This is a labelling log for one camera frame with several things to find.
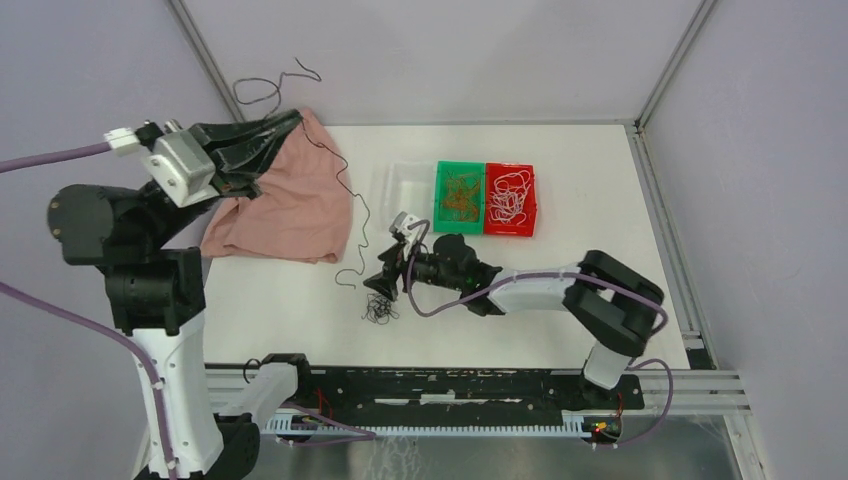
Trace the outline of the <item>clear plastic bin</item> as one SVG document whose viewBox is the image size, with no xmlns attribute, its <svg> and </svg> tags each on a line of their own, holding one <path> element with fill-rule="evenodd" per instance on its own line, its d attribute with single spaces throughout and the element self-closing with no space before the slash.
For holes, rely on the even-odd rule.
<svg viewBox="0 0 848 480">
<path fill-rule="evenodd" d="M 433 219 L 437 164 L 394 162 L 388 167 L 380 216 L 385 228 L 401 212 Z"/>
</svg>

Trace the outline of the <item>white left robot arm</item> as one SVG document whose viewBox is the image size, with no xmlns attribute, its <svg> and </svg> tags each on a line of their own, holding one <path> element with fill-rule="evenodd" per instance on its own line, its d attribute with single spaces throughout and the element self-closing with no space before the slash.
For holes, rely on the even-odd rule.
<svg viewBox="0 0 848 480">
<path fill-rule="evenodd" d="M 253 199 L 286 137 L 295 110 L 261 120 L 108 132 L 118 155 L 140 153 L 150 180 L 137 189 L 70 185 L 52 199 L 52 235 L 70 265 L 103 276 L 109 333 L 139 364 L 152 452 L 143 479 L 242 479 L 255 467 L 260 430 L 284 402 L 315 391 L 302 354 L 272 354 L 227 406 L 211 405 L 203 353 L 206 298 L 200 251 L 170 240 L 222 197 Z"/>
</svg>

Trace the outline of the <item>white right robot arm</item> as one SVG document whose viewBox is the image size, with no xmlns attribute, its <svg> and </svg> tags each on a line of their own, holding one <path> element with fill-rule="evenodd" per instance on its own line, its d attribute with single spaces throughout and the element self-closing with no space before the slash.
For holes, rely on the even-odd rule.
<svg viewBox="0 0 848 480">
<path fill-rule="evenodd" d="M 478 316 L 571 314 L 595 339 L 577 382 L 580 400 L 591 408 L 617 396 L 627 367 L 668 321 L 664 291 L 601 250 L 564 267 L 513 270 L 480 260 L 463 235 L 446 234 L 430 249 L 398 238 L 378 259 L 381 270 L 363 285 L 390 302 L 424 284 L 457 292 L 450 305 Z"/>
</svg>

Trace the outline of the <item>pink cloth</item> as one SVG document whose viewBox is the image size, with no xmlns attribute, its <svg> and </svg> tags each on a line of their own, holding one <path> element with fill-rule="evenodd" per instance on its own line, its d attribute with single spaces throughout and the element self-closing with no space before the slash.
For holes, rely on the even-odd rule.
<svg viewBox="0 0 848 480">
<path fill-rule="evenodd" d="M 200 243 L 206 258 L 243 256 L 335 264 L 353 224 L 349 174 L 330 133 L 308 108 L 258 180 L 261 194 L 223 200 Z"/>
</svg>

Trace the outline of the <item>green plastic bin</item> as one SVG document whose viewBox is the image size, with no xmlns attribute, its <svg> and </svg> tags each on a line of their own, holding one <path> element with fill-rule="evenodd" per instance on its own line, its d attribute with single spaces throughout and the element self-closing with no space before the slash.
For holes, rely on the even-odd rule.
<svg viewBox="0 0 848 480">
<path fill-rule="evenodd" d="M 438 233 L 482 235 L 484 213 L 485 164 L 440 160 L 432 229 Z"/>
</svg>

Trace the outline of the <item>red plastic bin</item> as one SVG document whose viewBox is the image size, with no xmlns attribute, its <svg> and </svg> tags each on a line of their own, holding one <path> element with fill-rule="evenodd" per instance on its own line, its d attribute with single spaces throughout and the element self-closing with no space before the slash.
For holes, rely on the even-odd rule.
<svg viewBox="0 0 848 480">
<path fill-rule="evenodd" d="M 485 164 L 485 235 L 531 238 L 535 233 L 537 211 L 532 165 Z"/>
</svg>

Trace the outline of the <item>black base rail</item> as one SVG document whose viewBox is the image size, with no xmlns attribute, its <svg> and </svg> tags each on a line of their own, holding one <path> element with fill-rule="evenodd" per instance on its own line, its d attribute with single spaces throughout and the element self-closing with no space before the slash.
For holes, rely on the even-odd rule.
<svg viewBox="0 0 848 480">
<path fill-rule="evenodd" d="M 645 407 L 635 375 L 607 391 L 551 369 L 314 367 L 291 401 L 360 428 L 554 426 L 563 413 Z"/>
</svg>

